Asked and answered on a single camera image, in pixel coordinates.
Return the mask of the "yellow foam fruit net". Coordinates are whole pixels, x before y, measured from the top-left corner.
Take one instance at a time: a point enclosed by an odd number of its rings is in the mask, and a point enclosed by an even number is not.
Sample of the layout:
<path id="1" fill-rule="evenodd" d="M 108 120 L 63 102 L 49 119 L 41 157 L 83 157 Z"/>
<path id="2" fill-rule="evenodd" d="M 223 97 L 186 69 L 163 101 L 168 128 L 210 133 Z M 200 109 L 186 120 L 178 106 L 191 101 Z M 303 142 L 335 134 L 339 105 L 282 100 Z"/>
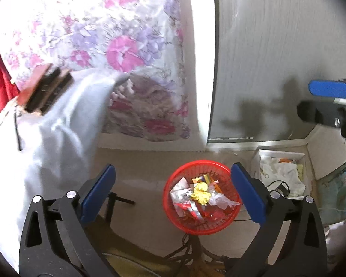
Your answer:
<path id="1" fill-rule="evenodd" d="M 200 205 L 206 205 L 209 203 L 211 193 L 208 191 L 209 186 L 202 182 L 194 185 L 191 199 L 198 202 Z"/>

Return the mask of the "red gold snack wrapper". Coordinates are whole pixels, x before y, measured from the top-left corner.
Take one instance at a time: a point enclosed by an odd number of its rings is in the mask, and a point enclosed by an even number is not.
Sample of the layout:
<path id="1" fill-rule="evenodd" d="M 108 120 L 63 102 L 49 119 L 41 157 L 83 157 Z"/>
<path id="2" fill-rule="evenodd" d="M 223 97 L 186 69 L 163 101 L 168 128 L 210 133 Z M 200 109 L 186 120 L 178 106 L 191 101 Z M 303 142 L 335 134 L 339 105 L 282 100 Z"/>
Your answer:
<path id="1" fill-rule="evenodd" d="M 199 205 L 195 201 L 174 203 L 174 207 L 180 218 L 188 216 L 194 221 L 201 223 L 215 220 L 214 212 L 211 208 L 205 205 Z"/>

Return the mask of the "clear plastic wrap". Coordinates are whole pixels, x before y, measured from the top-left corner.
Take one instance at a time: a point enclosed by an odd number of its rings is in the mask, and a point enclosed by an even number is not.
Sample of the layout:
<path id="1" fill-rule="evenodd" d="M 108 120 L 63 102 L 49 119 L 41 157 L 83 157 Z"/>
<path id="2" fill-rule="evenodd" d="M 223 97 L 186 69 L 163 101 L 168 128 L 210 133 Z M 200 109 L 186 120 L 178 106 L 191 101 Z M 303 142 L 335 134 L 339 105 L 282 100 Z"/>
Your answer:
<path id="1" fill-rule="evenodd" d="M 213 192 L 209 199 L 209 204 L 211 206 L 217 206 L 220 209 L 225 210 L 227 208 L 233 208 L 233 207 L 239 206 L 241 203 L 230 200 L 222 193 Z"/>

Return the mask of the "colourful striped snack pack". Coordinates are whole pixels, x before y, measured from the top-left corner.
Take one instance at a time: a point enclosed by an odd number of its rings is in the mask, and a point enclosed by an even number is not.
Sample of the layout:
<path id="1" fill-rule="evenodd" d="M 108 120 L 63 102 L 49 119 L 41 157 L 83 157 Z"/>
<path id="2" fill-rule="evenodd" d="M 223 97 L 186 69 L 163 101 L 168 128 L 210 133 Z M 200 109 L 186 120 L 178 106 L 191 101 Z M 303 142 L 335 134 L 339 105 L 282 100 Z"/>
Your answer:
<path id="1" fill-rule="evenodd" d="M 209 175 L 209 174 L 205 174 L 205 175 L 202 175 L 202 176 L 198 176 L 198 177 L 195 177 L 192 179 L 192 182 L 194 184 L 197 184 L 197 183 L 206 183 L 207 185 L 210 185 L 214 182 L 214 179 Z"/>

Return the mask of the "red trash basket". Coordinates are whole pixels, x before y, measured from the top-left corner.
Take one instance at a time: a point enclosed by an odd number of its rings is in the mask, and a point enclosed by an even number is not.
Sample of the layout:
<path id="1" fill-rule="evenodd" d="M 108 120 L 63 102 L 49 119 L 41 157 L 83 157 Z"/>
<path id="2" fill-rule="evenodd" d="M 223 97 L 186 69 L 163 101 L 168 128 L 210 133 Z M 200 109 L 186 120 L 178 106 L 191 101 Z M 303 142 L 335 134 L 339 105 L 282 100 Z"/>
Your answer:
<path id="1" fill-rule="evenodd" d="M 170 222 L 190 235 L 211 235 L 228 227 L 242 201 L 227 166 L 196 160 L 176 169 L 165 182 L 163 208 Z"/>

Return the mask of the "white box with cloths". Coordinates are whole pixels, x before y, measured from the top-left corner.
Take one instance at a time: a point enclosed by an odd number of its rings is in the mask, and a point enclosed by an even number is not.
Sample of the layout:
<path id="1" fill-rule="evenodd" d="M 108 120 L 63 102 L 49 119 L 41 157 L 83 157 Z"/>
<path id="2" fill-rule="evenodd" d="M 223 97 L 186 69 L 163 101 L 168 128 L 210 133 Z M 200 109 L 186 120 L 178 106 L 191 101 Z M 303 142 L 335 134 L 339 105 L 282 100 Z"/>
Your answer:
<path id="1" fill-rule="evenodd" d="M 291 199 L 302 199 L 312 191 L 313 176 L 307 172 L 304 153 L 258 149 L 251 160 L 250 176 L 268 191 L 279 190 Z"/>

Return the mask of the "grey tablecloth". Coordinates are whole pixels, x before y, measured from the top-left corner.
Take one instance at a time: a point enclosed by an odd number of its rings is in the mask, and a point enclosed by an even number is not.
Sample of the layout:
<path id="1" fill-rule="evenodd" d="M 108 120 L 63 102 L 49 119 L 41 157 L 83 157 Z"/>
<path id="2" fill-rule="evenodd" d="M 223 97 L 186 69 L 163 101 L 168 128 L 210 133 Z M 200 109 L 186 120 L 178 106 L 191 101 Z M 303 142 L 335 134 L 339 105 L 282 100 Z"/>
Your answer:
<path id="1" fill-rule="evenodd" d="M 128 78 L 111 69 L 72 77 L 44 115 L 15 99 L 0 113 L 0 252 L 13 270 L 32 198 L 60 198 L 89 179 L 110 96 Z"/>

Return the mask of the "brown leather wallet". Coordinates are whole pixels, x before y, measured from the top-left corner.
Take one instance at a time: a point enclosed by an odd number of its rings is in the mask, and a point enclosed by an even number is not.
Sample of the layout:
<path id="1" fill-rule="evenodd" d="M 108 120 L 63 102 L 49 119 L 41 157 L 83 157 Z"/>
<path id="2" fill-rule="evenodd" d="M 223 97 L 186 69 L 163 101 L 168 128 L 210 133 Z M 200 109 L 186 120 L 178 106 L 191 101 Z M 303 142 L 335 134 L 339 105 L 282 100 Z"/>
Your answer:
<path id="1" fill-rule="evenodd" d="M 44 115 L 72 83 L 69 69 L 41 64 L 33 70 L 20 90 L 17 104 L 26 113 Z"/>

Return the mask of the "floral foil sheet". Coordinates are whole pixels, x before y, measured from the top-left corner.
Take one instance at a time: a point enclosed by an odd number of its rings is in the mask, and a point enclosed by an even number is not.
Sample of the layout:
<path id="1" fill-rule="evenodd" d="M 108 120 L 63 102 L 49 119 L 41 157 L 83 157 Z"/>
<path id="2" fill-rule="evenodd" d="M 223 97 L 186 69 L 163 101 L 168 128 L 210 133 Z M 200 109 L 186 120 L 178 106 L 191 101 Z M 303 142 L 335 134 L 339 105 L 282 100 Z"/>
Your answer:
<path id="1" fill-rule="evenodd" d="M 125 73 L 104 132 L 190 137 L 179 0 L 1 0 L 0 55 L 19 88 L 47 63 Z"/>

